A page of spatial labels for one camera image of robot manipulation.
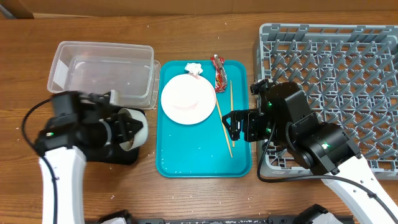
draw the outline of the wooden table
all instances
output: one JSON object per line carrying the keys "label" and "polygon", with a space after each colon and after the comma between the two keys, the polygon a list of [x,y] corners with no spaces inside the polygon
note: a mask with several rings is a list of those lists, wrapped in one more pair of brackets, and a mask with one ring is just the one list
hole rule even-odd
{"label": "wooden table", "polygon": [[[63,40],[151,45],[155,59],[238,60],[253,81],[252,46],[266,22],[312,24],[398,24],[397,12],[270,13],[225,16],[104,17],[0,21],[0,223],[41,223],[42,177],[38,157],[23,141],[22,117],[47,99],[47,79]],[[254,98],[250,97],[250,107]],[[44,106],[28,122],[31,139],[51,117]],[[167,179],[155,168],[157,110],[147,112],[149,139],[133,166],[89,163],[84,178],[85,218],[121,209],[135,217],[241,218],[298,214],[314,203],[349,215],[343,202],[320,181],[265,184],[253,168],[239,179]],[[382,181],[398,202],[398,184]]]}

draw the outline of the clear plastic container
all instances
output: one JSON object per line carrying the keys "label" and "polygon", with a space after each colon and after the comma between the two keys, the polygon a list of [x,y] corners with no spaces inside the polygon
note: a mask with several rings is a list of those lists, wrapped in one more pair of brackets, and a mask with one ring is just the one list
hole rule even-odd
{"label": "clear plastic container", "polygon": [[55,53],[47,89],[99,94],[117,90],[121,106],[153,109],[159,72],[151,46],[64,41]]}

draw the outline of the chopstick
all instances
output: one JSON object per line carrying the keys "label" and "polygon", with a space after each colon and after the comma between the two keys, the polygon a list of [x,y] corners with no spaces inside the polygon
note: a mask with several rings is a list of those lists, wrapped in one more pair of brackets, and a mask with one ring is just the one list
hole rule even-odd
{"label": "chopstick", "polygon": [[[232,94],[232,80],[230,81],[230,85],[231,85],[231,111],[234,110],[234,98],[233,98],[233,94]],[[235,141],[232,141],[232,147],[235,147]]]}
{"label": "chopstick", "polygon": [[231,158],[232,158],[231,146],[229,145],[229,139],[228,139],[228,135],[226,134],[225,126],[224,126],[224,124],[223,124],[223,116],[221,115],[221,110],[220,110],[220,106],[219,106],[219,104],[218,104],[217,97],[216,97],[216,104],[217,104],[218,114],[220,115],[221,125],[223,126],[226,144],[228,145],[229,154],[231,155]]}

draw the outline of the red wrapper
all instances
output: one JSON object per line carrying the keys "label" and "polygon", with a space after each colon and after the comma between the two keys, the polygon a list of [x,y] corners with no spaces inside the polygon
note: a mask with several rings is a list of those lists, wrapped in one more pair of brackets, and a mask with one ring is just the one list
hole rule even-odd
{"label": "red wrapper", "polygon": [[216,68],[216,85],[215,85],[215,90],[216,93],[222,93],[225,91],[225,88],[227,86],[227,77],[226,77],[226,72],[224,70],[224,65],[225,59],[222,57],[218,57],[221,62],[221,66],[216,63],[216,60],[214,57],[211,58],[211,62],[213,63],[214,67]]}

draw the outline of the blue tray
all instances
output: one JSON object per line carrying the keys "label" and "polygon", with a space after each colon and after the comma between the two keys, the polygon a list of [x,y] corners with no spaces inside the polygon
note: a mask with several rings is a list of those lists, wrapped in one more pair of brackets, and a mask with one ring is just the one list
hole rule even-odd
{"label": "blue tray", "polygon": [[[217,106],[204,121],[194,125],[182,125],[166,116],[160,103],[162,90],[174,76],[184,74],[187,63],[200,63],[201,76],[215,85],[215,68],[210,60],[171,61],[160,71],[159,100],[157,113],[156,168],[165,177],[242,177],[251,168],[251,148],[241,140],[232,147],[229,155]],[[227,60],[224,64],[228,76],[228,87],[224,93],[217,93],[222,115],[231,111],[229,98],[233,82],[234,110],[248,109],[248,82],[246,69],[237,61]]]}

